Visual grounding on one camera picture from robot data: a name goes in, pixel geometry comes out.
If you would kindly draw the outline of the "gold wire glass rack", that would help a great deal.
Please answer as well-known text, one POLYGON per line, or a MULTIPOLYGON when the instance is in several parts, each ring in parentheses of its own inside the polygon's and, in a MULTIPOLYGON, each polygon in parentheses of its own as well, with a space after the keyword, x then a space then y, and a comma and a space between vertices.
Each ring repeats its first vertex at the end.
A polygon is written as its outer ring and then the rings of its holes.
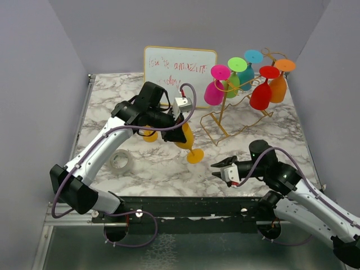
POLYGON ((239 135, 240 133, 257 125, 263 119, 271 118, 274 114, 271 111, 271 105, 280 103, 269 103, 267 109, 259 111, 252 108, 249 104, 251 94, 254 89, 264 83, 265 78, 259 74, 259 69, 263 66, 274 66, 280 59, 288 59, 281 52, 272 52, 268 48, 261 49, 263 61, 259 64, 252 64, 255 78, 251 82, 249 91, 238 90, 234 98, 227 98, 224 90, 222 103, 217 106, 217 111, 211 111, 200 118, 200 125, 212 143, 217 146, 221 141, 239 135))

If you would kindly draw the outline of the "yellow wine glass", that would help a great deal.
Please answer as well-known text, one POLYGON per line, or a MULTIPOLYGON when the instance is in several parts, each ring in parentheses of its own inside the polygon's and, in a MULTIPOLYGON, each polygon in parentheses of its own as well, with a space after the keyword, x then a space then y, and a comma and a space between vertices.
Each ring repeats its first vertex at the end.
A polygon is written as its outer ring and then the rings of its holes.
POLYGON ((155 142, 158 139, 158 133, 152 130, 142 130, 142 137, 145 142, 155 142))
POLYGON ((179 147, 180 149, 185 149, 185 150, 189 151, 186 159, 190 164, 199 163, 200 161, 202 161, 202 159, 204 157, 203 150, 200 148, 196 148, 196 149, 193 148, 194 135, 193 135, 193 132, 188 123, 185 123, 184 125, 182 125, 182 130, 183 130, 186 142, 185 143, 175 142, 174 144, 177 147, 179 147))

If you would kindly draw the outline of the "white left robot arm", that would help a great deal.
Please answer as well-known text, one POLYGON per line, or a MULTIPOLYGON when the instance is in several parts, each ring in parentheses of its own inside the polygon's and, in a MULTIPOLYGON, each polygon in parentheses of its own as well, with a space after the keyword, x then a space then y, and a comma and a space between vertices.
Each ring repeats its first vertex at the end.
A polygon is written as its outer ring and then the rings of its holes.
POLYGON ((80 154, 50 170, 53 204, 61 200, 79 214, 96 210, 112 222, 120 221, 124 217, 122 199, 111 192, 98 191, 91 184, 117 148, 140 131, 160 132, 165 142, 185 142, 182 126, 189 118, 183 113, 194 113, 197 98, 182 96, 162 109, 160 100, 167 94, 163 87, 145 82, 139 94, 118 103, 99 134, 80 154))

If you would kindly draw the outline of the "red wine glass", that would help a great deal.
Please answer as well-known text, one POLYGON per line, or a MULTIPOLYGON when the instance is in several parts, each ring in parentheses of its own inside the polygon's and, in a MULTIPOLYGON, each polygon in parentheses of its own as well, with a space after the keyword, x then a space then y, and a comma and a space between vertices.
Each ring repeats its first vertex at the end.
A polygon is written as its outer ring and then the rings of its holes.
POLYGON ((272 97, 268 80, 277 78, 280 75, 280 71, 276 67, 268 65, 261 67, 259 74, 265 78, 265 81, 254 89, 249 104, 252 108, 262 111, 268 108, 272 97))

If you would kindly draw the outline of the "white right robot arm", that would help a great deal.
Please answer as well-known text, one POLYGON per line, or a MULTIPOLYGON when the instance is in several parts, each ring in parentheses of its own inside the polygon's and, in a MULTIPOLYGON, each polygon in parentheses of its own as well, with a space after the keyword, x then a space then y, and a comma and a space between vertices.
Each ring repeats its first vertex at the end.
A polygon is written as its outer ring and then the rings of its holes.
POLYGON ((278 160, 277 147, 258 139, 249 145, 251 159, 236 156, 212 164, 212 175, 228 187, 241 187, 249 178, 261 178, 270 188, 258 206, 265 220, 277 217, 302 228, 332 248, 344 264, 359 268, 359 217, 332 201, 304 176, 297 163, 278 160))

